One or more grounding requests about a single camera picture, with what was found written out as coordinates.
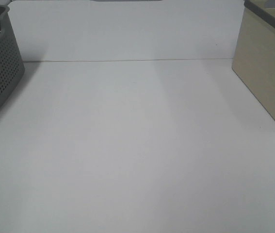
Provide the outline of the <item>beige storage bin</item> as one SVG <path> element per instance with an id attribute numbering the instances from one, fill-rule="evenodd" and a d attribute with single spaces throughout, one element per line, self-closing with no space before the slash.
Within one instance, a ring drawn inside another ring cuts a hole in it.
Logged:
<path id="1" fill-rule="evenodd" d="M 232 70 L 275 121 L 275 0 L 246 0 Z"/>

